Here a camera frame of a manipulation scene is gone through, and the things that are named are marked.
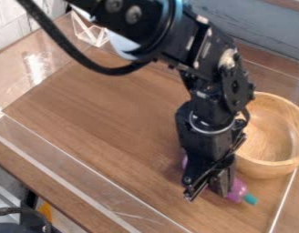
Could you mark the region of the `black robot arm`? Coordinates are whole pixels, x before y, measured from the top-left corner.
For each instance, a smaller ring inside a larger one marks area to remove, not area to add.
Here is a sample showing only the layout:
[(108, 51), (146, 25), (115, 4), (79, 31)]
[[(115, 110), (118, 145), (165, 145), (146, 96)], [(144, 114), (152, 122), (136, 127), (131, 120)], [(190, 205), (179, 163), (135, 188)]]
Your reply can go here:
[(175, 69), (190, 95), (175, 114), (183, 149), (183, 196), (205, 189), (254, 203), (237, 178), (237, 151), (247, 139), (254, 83), (234, 39), (183, 0), (67, 0), (96, 25), (134, 67), (159, 60)]

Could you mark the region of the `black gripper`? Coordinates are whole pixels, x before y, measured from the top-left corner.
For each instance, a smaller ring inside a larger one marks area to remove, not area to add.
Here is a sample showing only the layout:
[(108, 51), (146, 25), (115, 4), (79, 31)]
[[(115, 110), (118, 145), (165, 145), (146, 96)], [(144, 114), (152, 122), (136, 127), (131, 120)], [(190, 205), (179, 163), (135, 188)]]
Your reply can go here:
[[(185, 103), (175, 114), (177, 131), (181, 147), (185, 152), (183, 186), (198, 184), (202, 177), (210, 174), (215, 167), (225, 167), (229, 160), (237, 160), (237, 151), (247, 139), (245, 127), (249, 118), (233, 118), (226, 127), (218, 130), (198, 125), (198, 117)], [(223, 198), (234, 186), (235, 166), (226, 167), (223, 171), (209, 180), (210, 190)]]

